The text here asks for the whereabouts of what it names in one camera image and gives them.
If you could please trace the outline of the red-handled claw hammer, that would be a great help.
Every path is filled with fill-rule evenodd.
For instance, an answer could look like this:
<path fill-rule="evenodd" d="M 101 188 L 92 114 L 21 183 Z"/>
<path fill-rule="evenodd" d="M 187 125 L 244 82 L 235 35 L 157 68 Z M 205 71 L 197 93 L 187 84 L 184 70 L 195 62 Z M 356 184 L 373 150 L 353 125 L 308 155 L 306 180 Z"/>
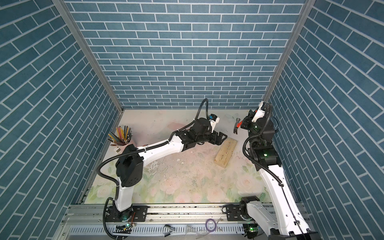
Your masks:
<path fill-rule="evenodd" d="M 242 120 L 240 119 L 240 118 L 236 118 L 236 122 L 235 122 L 235 125 L 234 125 L 234 130 L 233 130 L 233 132 L 234 132 L 234 134 L 238 134 L 238 129 L 241 127 L 241 125 L 242 125 Z"/>

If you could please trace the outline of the wooden block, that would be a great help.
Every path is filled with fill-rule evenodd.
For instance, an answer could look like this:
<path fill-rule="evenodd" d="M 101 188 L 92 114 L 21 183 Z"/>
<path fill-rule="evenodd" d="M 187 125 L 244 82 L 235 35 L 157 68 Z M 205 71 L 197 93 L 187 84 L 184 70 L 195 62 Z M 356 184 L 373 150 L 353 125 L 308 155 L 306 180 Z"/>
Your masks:
<path fill-rule="evenodd" d="M 237 145 L 237 142 L 236 140 L 232 139 L 232 138 L 227 138 L 221 145 L 221 148 L 218 152 L 218 154 L 216 155 L 215 159 L 214 159 L 214 163 L 217 165 L 217 166 L 220 166 L 222 168 L 226 168 L 234 150 L 235 150 L 235 147 Z"/>

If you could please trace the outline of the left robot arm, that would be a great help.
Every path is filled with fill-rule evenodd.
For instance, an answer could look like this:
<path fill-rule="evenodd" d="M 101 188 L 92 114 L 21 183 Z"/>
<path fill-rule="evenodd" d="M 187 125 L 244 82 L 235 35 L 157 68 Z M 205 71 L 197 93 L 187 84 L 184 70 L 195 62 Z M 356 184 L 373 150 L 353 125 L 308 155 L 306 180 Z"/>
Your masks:
<path fill-rule="evenodd" d="M 170 137 L 164 141 L 138 148 L 134 145 L 128 145 L 122 154 L 111 157 L 99 164 L 97 174 L 114 182 L 117 187 L 114 198 L 117 211 L 124 212 L 132 207 L 134 186 L 141 181 L 144 167 L 148 164 L 206 142 L 220 146 L 228 136 L 215 131 L 215 126 L 219 120 L 215 115 L 213 115 L 212 119 L 199 118 L 180 130 L 172 132 Z M 116 162 L 117 179 L 101 172 L 101 169 L 107 163 L 115 159 L 118 160 Z"/>

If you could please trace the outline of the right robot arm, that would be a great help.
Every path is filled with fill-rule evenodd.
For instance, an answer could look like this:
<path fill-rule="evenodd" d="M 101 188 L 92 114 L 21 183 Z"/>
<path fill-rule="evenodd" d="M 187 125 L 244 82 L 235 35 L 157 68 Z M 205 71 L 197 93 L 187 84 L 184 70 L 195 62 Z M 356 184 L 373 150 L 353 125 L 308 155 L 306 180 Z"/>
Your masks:
<path fill-rule="evenodd" d="M 272 117 L 273 105 L 262 101 L 234 127 L 235 133 L 238 128 L 248 131 L 242 152 L 261 175 L 275 210 L 275 215 L 271 215 L 259 198 L 244 197 L 240 203 L 242 214 L 255 220 L 270 240 L 319 240 L 320 234 L 311 230 L 297 207 L 282 161 L 272 145 L 277 132 Z"/>

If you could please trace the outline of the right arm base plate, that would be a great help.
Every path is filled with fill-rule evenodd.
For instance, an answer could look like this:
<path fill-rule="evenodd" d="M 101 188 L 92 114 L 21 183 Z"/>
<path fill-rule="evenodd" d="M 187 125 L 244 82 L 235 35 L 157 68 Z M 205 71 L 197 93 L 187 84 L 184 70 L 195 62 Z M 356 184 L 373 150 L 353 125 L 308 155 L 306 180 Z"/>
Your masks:
<path fill-rule="evenodd" d="M 227 221 L 229 222 L 254 221 L 254 219 L 248 215 L 246 209 L 240 205 L 227 204 L 224 205 L 221 210 L 222 213 L 226 215 Z"/>

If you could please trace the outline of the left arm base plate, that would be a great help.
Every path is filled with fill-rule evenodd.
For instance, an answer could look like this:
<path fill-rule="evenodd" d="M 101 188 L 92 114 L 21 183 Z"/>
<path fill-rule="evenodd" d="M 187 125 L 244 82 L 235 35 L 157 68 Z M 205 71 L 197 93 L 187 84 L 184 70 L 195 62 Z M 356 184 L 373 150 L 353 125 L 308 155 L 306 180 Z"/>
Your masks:
<path fill-rule="evenodd" d="M 148 206 L 132 206 L 119 212 L 116 206 L 109 206 L 106 210 L 106 222 L 144 222 L 146 220 Z"/>

